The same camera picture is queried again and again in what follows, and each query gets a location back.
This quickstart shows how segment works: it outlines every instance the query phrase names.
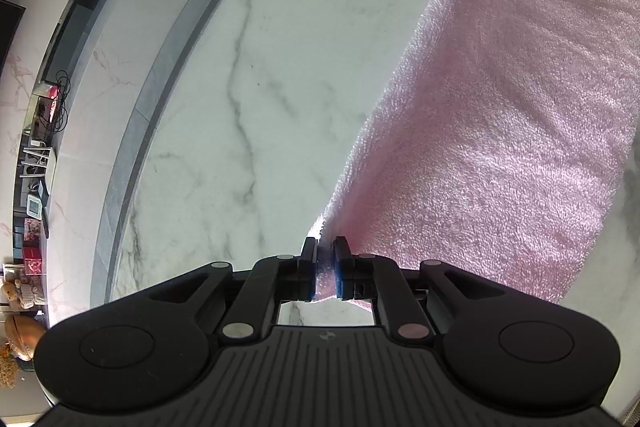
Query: marble table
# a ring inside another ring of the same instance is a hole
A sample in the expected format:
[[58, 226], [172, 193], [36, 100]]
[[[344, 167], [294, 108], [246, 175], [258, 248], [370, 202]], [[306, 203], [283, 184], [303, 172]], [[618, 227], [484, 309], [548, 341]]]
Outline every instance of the marble table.
[[[428, 0], [222, 0], [146, 152], [113, 298], [215, 260], [297, 254]], [[623, 351], [606, 406], [640, 389], [640, 148], [565, 299]], [[289, 306], [290, 323], [370, 323], [354, 306]]]

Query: gray tile border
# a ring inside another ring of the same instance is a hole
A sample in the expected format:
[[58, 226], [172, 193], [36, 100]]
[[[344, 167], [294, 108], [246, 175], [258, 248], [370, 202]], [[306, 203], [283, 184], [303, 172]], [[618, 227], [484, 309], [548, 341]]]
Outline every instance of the gray tile border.
[[102, 206], [91, 283], [91, 308], [110, 301], [122, 233], [146, 153], [175, 82], [220, 1], [187, 1], [140, 90], [120, 142]]

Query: towel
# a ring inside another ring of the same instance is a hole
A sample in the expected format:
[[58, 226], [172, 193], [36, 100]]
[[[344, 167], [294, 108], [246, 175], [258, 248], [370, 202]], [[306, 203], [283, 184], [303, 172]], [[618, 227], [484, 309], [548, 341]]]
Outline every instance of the towel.
[[[639, 55], [640, 0], [430, 0], [321, 244], [345, 235], [354, 253], [440, 259], [559, 301], [623, 172]], [[334, 292], [324, 258], [317, 298]]]

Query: black screen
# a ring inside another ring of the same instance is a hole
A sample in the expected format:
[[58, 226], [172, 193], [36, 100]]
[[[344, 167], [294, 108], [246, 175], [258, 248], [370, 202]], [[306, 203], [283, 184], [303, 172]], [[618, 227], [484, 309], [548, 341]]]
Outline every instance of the black screen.
[[6, 54], [22, 18], [24, 8], [9, 1], [0, 0], [0, 71], [4, 67]]

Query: red box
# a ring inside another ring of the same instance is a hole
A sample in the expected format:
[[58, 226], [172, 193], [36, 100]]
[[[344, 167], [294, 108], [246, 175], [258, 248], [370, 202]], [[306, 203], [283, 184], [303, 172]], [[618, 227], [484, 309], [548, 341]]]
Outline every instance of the red box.
[[39, 247], [22, 247], [24, 272], [27, 275], [42, 275], [42, 252]]

